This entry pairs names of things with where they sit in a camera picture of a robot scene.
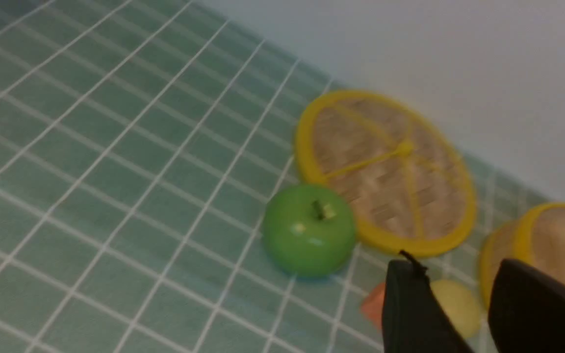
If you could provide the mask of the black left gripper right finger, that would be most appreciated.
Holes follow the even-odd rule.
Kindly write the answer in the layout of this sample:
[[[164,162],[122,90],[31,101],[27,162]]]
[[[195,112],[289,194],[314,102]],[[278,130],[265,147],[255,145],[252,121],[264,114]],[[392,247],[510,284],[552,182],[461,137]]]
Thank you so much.
[[[504,259],[493,281],[488,325],[500,353],[565,353],[565,284]]]

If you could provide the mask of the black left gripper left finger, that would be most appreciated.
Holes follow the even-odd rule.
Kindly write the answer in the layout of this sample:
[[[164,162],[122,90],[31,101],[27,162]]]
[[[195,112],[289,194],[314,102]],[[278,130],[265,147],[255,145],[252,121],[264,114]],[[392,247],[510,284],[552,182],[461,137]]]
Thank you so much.
[[[389,262],[382,333],[386,353],[471,353],[432,293],[426,266],[405,250]]]

